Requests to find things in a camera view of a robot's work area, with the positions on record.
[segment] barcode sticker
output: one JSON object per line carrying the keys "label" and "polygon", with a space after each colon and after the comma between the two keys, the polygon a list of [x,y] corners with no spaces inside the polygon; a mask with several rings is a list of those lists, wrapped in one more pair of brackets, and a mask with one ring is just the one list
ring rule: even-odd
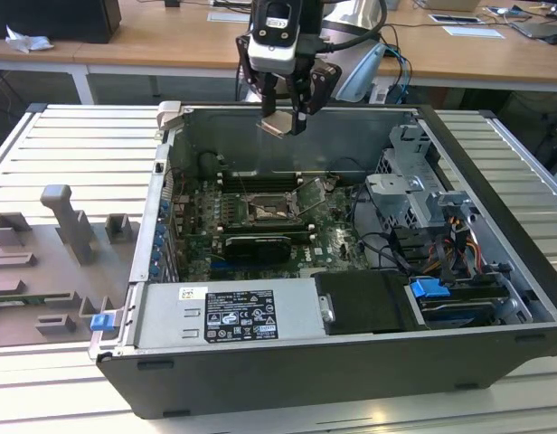
{"label": "barcode sticker", "polygon": [[204,300],[208,287],[181,287],[178,292],[179,300]]}

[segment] blue clip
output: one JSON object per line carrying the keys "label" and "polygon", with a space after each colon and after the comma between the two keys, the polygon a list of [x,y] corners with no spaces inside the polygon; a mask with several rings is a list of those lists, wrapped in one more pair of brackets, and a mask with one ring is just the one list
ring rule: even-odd
{"label": "blue clip", "polygon": [[91,318],[90,330],[92,332],[113,332],[116,314],[96,314]]}
{"label": "blue clip", "polygon": [[419,297],[449,297],[449,289],[439,284],[438,278],[418,278],[410,284],[413,295]]}

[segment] desk leg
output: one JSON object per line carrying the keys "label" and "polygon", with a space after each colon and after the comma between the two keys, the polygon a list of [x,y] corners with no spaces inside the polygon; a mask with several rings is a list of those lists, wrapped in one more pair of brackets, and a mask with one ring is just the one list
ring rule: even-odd
{"label": "desk leg", "polygon": [[156,75],[148,76],[150,80],[150,91],[152,92],[152,96],[154,98],[158,98],[162,92],[160,92],[160,83],[158,82],[158,78]]}
{"label": "desk leg", "polygon": [[81,104],[93,105],[98,102],[94,89],[90,86],[88,69],[85,66],[76,65],[70,72],[73,83],[76,86]]}

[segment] wooden desk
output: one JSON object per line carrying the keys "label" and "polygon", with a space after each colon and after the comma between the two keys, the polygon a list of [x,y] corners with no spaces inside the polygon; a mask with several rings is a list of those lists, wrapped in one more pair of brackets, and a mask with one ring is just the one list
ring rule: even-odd
{"label": "wooden desk", "polygon": [[[512,0],[485,0],[512,5]],[[161,1],[120,0],[122,23],[109,44],[54,42],[47,52],[14,52],[0,41],[0,68],[59,71],[72,75],[82,103],[95,101],[89,74],[233,77],[238,61],[235,37],[246,24],[207,21],[207,5],[164,8]],[[401,0],[390,24],[434,24],[430,11]],[[514,29],[493,27],[505,39],[450,36],[443,28],[397,27],[403,54],[413,65],[411,84],[501,90],[557,91],[557,45],[525,38]],[[383,35],[394,41],[392,31]],[[397,61],[384,59],[379,79],[392,80]]]}

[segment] power supply label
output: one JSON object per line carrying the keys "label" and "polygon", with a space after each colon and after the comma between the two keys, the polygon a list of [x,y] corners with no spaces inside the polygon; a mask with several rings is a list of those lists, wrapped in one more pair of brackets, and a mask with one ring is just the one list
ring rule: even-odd
{"label": "power supply label", "polygon": [[204,339],[220,342],[279,339],[271,290],[206,294]]}

